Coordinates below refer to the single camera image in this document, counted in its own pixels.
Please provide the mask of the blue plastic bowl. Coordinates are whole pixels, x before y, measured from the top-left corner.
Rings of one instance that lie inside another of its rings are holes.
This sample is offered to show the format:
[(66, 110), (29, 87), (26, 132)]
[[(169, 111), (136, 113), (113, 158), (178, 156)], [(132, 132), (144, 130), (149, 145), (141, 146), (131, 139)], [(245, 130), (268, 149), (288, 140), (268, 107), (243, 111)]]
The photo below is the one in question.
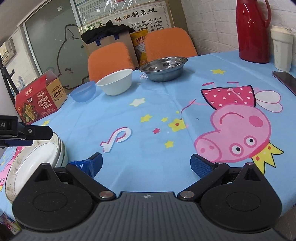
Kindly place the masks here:
[(96, 92), (96, 84), (94, 81), (86, 82), (79, 87), (75, 88), (71, 93), (70, 97), (75, 102), (86, 102), (92, 99)]

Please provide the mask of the stainless steel bowl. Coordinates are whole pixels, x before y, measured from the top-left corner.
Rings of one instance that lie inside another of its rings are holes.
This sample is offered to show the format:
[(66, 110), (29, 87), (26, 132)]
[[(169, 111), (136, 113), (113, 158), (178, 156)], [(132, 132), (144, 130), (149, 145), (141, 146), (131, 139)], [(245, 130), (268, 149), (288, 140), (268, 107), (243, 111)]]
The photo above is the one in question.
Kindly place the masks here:
[(182, 75), (187, 61), (186, 57), (165, 57), (149, 62), (139, 70), (153, 82), (167, 82)]

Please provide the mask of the red cracker box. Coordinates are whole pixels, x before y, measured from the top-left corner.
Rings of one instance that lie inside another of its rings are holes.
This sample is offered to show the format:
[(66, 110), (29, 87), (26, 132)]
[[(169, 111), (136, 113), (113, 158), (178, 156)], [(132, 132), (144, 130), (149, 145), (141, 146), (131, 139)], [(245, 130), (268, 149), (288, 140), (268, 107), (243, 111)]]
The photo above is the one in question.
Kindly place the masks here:
[(16, 95), (16, 111), (22, 121), (30, 125), (60, 109), (67, 94), (57, 77), (48, 70)]

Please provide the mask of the blue cartoon pig tablecloth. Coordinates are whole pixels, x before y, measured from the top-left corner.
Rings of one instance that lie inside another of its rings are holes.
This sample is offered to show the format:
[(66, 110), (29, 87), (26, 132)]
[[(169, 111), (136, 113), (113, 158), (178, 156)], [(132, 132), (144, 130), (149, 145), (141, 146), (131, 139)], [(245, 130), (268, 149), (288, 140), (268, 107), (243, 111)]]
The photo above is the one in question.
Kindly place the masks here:
[(115, 193), (180, 192), (198, 180), (196, 153), (232, 167), (255, 163), (287, 212), (295, 204), (295, 95), (273, 72), (234, 52), (192, 57), (173, 81), (135, 71), (125, 93), (68, 97), (38, 125), (58, 134), (69, 161), (102, 153), (96, 180)]

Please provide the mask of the air conditioner unit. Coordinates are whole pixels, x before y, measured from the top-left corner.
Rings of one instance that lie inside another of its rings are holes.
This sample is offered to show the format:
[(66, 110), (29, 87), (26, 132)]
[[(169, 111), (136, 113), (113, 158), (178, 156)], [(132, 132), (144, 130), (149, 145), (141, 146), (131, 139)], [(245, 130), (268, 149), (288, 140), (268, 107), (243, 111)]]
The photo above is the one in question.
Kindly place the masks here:
[(12, 60), (12, 58), (16, 54), (16, 49), (13, 40), (5, 41), (0, 48), (1, 52), (1, 61), (3, 66), (7, 66), (7, 64)]

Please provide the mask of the left orange chair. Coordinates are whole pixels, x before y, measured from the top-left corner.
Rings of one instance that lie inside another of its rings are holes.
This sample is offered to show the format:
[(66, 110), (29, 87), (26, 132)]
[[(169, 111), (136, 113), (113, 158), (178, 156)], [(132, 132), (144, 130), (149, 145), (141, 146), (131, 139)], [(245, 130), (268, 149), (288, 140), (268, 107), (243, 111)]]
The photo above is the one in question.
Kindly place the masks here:
[(89, 80), (95, 83), (103, 77), (123, 69), (135, 70), (128, 48), (123, 42), (101, 47), (92, 52), (88, 58)]

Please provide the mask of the orange chair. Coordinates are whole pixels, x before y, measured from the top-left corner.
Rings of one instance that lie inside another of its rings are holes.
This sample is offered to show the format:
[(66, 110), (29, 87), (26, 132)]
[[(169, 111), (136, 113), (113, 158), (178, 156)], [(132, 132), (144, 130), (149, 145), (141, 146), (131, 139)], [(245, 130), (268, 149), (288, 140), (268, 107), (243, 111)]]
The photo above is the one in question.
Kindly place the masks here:
[(101, 47), (92, 52), (88, 58), (89, 80), (95, 83), (103, 77), (123, 69), (135, 70), (128, 48), (123, 42)]
[(153, 31), (145, 36), (147, 61), (151, 62), (165, 57), (197, 56), (195, 46), (182, 28), (166, 28)]

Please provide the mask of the dark smartphone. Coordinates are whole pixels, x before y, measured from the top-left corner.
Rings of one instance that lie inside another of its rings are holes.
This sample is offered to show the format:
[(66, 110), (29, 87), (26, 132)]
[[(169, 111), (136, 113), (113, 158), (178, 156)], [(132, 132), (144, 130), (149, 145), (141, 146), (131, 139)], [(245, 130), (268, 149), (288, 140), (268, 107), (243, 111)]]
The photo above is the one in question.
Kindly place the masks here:
[(272, 76), (274, 76), (294, 95), (296, 95), (296, 79), (292, 75), (287, 72), (273, 71)]

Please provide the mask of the right orange chair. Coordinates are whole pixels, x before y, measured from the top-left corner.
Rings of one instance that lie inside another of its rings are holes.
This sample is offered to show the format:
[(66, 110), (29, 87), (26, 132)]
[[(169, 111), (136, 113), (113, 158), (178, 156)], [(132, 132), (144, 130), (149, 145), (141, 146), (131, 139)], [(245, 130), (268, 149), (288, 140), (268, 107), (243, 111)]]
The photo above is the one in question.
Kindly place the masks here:
[(165, 57), (197, 56), (195, 46), (182, 28), (166, 28), (153, 31), (145, 36), (147, 61), (151, 62)]

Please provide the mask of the black cloth on bag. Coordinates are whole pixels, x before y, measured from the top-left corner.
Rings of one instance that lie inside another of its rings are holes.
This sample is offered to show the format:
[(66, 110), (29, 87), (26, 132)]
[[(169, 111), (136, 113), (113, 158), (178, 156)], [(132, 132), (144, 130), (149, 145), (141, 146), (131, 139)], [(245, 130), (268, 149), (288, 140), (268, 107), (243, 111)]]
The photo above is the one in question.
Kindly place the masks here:
[(81, 35), (81, 39), (85, 44), (91, 44), (105, 37), (119, 35), (125, 32), (133, 33), (135, 30), (124, 24), (114, 25), (112, 22), (107, 22), (105, 26), (87, 30)]

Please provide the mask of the yellow snack bag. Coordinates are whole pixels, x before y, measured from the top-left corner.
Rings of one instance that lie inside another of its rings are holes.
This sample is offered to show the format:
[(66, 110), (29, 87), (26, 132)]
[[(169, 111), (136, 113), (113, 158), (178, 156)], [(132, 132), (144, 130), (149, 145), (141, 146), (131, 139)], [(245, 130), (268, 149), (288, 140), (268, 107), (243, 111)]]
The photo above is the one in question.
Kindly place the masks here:
[(149, 32), (147, 29), (130, 33), (130, 37), (138, 59), (139, 66), (143, 66), (147, 63), (147, 54), (145, 51), (144, 39), (148, 33)]

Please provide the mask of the red thermos jug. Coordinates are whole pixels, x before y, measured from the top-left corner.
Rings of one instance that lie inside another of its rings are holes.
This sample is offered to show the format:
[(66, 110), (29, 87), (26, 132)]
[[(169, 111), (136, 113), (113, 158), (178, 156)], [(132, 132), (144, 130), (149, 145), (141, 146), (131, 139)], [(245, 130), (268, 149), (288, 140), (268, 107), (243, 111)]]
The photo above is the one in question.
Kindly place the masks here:
[(239, 0), (236, 2), (236, 27), (239, 57), (242, 60), (269, 63), (268, 27), (271, 22), (271, 8), (268, 1), (267, 18), (264, 18), (258, 1)]

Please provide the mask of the white cup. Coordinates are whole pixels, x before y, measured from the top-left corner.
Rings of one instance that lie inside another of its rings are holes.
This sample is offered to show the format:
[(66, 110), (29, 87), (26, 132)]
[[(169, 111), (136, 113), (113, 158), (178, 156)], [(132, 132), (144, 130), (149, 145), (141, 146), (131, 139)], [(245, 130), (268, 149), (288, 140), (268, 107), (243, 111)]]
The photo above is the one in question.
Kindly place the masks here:
[(279, 26), (272, 26), (270, 33), (273, 40), (275, 68), (290, 72), (292, 67), (293, 33), (289, 28)]

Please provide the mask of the wall poster with text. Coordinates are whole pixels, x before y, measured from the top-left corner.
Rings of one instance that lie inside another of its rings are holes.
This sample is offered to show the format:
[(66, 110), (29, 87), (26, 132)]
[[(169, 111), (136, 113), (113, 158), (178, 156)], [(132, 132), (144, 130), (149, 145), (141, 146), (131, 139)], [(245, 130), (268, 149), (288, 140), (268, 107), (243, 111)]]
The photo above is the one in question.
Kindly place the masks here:
[(149, 32), (174, 26), (167, 1), (70, 1), (70, 4), (80, 33), (108, 22)]

